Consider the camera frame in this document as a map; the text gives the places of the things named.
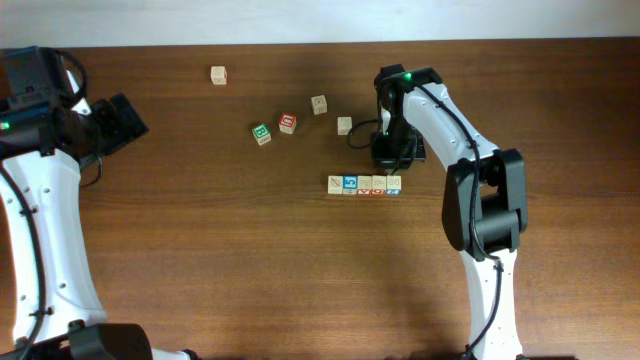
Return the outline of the blue K wooden block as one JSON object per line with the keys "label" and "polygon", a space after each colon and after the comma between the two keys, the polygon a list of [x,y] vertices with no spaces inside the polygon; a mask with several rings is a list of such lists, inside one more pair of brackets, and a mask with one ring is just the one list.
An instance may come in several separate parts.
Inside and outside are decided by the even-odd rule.
{"label": "blue K wooden block", "polygon": [[386,194],[400,195],[402,192],[402,179],[398,175],[386,176]]}

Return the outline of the red I wooden block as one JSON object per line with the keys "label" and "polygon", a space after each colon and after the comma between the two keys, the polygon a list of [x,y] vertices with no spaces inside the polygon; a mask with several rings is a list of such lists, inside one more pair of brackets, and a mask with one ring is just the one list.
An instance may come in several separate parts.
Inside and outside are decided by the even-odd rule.
{"label": "red I wooden block", "polygon": [[385,195],[387,192],[387,177],[374,175],[372,177],[372,195]]}

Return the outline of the ice cream wooden block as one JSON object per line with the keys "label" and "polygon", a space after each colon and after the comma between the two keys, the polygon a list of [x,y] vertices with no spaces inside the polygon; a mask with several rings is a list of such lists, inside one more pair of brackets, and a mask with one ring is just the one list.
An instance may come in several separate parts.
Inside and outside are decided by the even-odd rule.
{"label": "ice cream wooden block", "polygon": [[371,176],[358,176],[357,177],[357,194],[358,195],[371,195],[372,194],[372,180]]}

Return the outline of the green N wooden block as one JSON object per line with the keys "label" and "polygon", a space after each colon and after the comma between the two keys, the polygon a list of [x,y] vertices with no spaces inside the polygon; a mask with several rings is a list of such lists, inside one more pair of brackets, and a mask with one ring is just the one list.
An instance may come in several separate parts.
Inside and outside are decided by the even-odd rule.
{"label": "green N wooden block", "polygon": [[352,129],[351,117],[338,117],[337,118],[337,134],[339,136],[346,136]]}

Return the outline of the yellow J wooden block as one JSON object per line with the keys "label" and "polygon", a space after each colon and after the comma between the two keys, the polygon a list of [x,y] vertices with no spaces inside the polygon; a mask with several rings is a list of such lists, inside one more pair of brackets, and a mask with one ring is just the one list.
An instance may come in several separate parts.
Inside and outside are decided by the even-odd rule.
{"label": "yellow J wooden block", "polygon": [[356,195],[358,190],[358,177],[356,175],[343,176],[343,195]]}

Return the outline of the plain wooden block row end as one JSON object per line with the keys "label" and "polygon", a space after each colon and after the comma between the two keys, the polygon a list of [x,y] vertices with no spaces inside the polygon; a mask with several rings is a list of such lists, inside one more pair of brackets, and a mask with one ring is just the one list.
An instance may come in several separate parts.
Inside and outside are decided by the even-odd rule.
{"label": "plain wooden block row end", "polygon": [[343,177],[336,175],[328,176],[327,192],[329,194],[341,195],[343,193]]}

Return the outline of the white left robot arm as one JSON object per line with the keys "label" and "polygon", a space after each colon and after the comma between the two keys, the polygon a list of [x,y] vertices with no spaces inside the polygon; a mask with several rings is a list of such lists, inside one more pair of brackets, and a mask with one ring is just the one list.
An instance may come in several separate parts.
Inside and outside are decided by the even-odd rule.
{"label": "white left robot arm", "polygon": [[81,226],[82,171],[147,133],[117,94],[88,104],[88,75],[70,53],[32,46],[2,56],[1,205],[15,284],[6,359],[194,359],[151,346],[143,328],[111,323],[95,290]]}

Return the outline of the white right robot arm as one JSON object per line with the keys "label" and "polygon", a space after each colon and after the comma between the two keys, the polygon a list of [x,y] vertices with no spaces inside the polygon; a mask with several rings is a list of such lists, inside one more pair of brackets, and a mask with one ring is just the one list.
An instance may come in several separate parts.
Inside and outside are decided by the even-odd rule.
{"label": "white right robot arm", "polygon": [[387,172],[407,170],[432,150],[446,171],[441,220],[446,238],[461,256],[471,309],[462,358],[523,358],[514,300],[517,250],[528,225],[522,155],[483,137],[431,67],[383,67],[374,88],[375,166]]}

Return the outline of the green R wooden block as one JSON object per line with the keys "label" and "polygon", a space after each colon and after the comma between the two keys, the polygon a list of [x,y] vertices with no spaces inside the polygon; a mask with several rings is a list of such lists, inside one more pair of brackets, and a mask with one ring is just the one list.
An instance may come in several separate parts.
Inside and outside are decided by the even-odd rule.
{"label": "green R wooden block", "polygon": [[328,104],[324,95],[317,95],[311,98],[311,107],[314,115],[324,114],[328,111]]}

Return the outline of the red U wooden block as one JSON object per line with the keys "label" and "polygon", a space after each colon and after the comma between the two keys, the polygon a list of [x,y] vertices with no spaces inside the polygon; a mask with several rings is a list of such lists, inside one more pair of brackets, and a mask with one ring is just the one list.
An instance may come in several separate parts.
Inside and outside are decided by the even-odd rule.
{"label": "red U wooden block", "polygon": [[297,127],[297,117],[292,114],[283,113],[278,122],[278,126],[282,133],[292,135]]}

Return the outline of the plain wooden block far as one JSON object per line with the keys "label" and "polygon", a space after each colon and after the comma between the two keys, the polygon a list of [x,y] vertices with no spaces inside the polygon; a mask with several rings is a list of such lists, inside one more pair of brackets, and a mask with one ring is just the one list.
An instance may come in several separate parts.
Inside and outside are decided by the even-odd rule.
{"label": "plain wooden block far", "polygon": [[212,66],[210,68],[210,79],[213,85],[226,85],[228,74],[225,66]]}

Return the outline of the green B wooden block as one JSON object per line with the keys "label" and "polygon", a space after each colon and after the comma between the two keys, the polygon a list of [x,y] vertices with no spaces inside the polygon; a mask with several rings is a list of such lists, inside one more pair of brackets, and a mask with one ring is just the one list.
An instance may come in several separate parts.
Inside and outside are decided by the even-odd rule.
{"label": "green B wooden block", "polygon": [[254,127],[251,132],[259,146],[262,146],[272,140],[271,132],[265,123],[261,123]]}

